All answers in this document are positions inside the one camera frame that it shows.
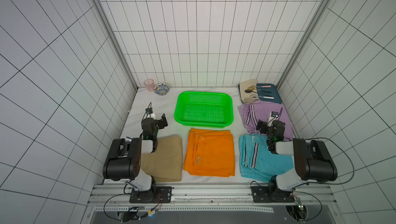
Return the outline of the purple pants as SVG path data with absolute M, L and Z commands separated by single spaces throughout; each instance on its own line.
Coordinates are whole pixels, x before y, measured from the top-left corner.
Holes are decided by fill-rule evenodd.
M 258 122 L 268 122 L 270 113 L 273 111 L 279 113 L 281 109 L 283 110 L 279 120 L 285 123 L 284 140 L 289 141 L 294 138 L 294 134 L 290 118 L 283 104 L 256 101 L 254 103 L 245 103 L 238 106 L 242 124 L 249 134 L 258 134 L 259 131 L 256 130 Z

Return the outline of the teal pants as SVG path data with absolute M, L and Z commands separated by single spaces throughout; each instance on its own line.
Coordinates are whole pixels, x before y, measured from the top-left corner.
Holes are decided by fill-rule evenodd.
M 268 183 L 275 175 L 294 168 L 291 156 L 273 154 L 267 146 L 267 137 L 245 134 L 239 137 L 239 168 L 241 176 Z

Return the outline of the beige pants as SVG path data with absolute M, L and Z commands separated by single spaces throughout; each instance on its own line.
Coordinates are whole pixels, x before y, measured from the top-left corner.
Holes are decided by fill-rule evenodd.
M 155 152 L 141 156 L 141 169 L 157 183 L 179 182 L 183 170 L 183 143 L 178 135 L 158 139 Z

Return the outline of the green plastic basket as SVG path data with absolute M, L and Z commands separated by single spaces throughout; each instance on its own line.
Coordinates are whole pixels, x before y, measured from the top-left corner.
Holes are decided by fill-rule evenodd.
M 220 92 L 185 91 L 177 98 L 174 119 L 184 126 L 228 127 L 234 121 L 233 100 Z

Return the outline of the orange pants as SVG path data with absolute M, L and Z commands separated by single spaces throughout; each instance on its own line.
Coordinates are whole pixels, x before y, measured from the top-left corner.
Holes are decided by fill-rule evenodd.
M 184 170 L 190 175 L 233 177 L 235 165 L 234 137 L 229 130 L 189 131 Z

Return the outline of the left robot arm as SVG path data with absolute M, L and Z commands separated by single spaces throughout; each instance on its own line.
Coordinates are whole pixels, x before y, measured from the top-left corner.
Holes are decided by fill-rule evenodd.
M 159 120 L 146 116 L 142 119 L 139 137 L 112 141 L 104 163 L 103 177 L 113 181 L 126 180 L 126 185 L 132 187 L 130 203 L 161 203 L 163 200 L 155 179 L 141 169 L 141 157 L 157 150 L 158 131 L 167 126 L 165 115 Z

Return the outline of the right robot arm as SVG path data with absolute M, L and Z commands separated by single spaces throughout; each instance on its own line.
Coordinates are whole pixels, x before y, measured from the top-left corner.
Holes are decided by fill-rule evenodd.
M 292 161 L 291 169 L 270 179 L 266 189 L 270 200 L 287 201 L 293 189 L 299 186 L 337 179 L 337 168 L 323 141 L 302 138 L 283 141 L 285 123 L 278 120 L 271 121 L 271 126 L 259 121 L 256 129 L 267 135 L 267 149 L 271 154 Z

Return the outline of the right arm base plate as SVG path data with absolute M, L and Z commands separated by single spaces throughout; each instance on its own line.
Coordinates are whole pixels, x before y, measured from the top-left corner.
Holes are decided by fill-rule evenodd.
M 295 199 L 291 192 L 279 189 L 269 190 L 267 186 L 252 186 L 252 197 L 254 203 L 294 203 Z

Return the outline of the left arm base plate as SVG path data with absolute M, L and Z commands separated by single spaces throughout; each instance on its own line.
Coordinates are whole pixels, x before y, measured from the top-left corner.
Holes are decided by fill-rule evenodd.
M 173 188 L 170 186 L 156 186 L 148 191 L 138 192 L 132 190 L 130 203 L 170 203 Z

